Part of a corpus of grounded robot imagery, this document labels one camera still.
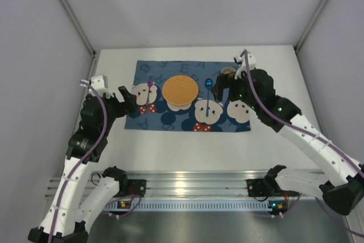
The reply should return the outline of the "blue spoon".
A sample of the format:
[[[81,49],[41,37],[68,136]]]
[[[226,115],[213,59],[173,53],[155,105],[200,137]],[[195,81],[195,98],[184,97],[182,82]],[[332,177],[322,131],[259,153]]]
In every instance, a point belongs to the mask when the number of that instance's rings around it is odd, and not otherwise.
[[[213,80],[210,78],[207,78],[205,80],[205,88],[207,91],[207,96],[206,96],[206,117],[209,117],[209,101],[210,101],[210,90],[213,87]]]

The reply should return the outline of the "blue cartoon placemat cloth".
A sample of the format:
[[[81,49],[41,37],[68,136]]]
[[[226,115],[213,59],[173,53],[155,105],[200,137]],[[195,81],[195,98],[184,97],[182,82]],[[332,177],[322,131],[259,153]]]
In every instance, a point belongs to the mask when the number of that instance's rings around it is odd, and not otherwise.
[[[232,62],[151,61],[136,63],[132,94],[138,110],[126,118],[125,129],[224,132],[250,131],[248,107],[240,100],[213,98],[214,85]]]

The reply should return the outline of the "purple fork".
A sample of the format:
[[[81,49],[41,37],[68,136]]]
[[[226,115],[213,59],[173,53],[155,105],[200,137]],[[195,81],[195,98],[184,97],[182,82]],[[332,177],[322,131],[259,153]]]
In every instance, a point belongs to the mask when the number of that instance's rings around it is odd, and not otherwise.
[[[153,74],[150,73],[148,74],[148,78],[147,78],[147,101],[146,101],[146,105],[149,106],[150,103],[150,93],[151,93],[151,87],[153,86]]]

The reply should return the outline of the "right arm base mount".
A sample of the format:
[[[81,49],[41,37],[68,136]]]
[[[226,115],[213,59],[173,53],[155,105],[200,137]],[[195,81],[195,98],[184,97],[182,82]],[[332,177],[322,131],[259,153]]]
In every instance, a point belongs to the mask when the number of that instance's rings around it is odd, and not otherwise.
[[[277,185],[270,185],[262,178],[247,179],[248,196],[265,201],[269,197],[298,197],[299,193],[294,191],[283,191],[278,189]]]

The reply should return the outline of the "small grey cup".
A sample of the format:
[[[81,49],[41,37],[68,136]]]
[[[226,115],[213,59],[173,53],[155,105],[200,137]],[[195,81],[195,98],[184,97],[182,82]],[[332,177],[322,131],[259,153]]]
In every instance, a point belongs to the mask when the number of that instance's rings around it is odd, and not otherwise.
[[[223,80],[233,79],[235,76],[236,70],[233,67],[224,67],[221,70],[221,76]]]

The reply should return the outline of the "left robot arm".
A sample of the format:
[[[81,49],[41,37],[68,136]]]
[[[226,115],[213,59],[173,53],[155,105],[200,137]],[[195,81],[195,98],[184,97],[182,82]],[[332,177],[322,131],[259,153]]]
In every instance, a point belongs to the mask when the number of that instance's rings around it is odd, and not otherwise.
[[[89,231],[104,206],[127,189],[127,173],[108,167],[91,194],[82,199],[91,173],[107,145],[107,137],[117,118],[137,110],[137,97],[126,87],[118,88],[123,97],[88,83],[89,88],[80,111],[78,129],[68,142],[61,180],[51,206],[36,228],[28,234],[30,242],[87,242]]]

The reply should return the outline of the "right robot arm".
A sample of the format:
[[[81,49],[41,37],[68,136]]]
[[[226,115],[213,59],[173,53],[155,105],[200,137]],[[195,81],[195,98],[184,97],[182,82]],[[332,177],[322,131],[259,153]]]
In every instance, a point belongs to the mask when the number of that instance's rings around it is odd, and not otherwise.
[[[363,199],[363,164],[333,145],[292,101],[277,95],[266,71],[253,69],[240,77],[220,73],[211,88],[216,101],[222,100],[225,89],[230,101],[243,102],[263,124],[292,142],[321,169],[314,173],[274,166],[263,179],[268,196],[283,191],[311,195],[343,216]]]

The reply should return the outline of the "round woven orange plate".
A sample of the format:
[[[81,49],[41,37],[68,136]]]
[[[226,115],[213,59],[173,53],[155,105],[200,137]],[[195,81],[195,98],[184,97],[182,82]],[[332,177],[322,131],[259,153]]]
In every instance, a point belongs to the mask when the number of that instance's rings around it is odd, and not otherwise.
[[[192,103],[198,95],[196,81],[186,75],[172,76],[162,87],[163,98],[174,106],[185,106]]]

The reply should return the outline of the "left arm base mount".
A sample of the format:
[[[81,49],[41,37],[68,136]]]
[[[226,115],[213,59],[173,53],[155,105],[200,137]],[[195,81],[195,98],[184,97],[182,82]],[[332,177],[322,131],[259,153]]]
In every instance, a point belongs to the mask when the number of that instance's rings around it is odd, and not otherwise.
[[[94,172],[91,174],[90,181],[96,186],[101,178],[102,176],[100,173]],[[116,197],[127,195],[138,195],[140,197],[144,197],[146,193],[146,184],[147,181],[144,179],[128,179],[125,191],[123,193],[118,193]]]

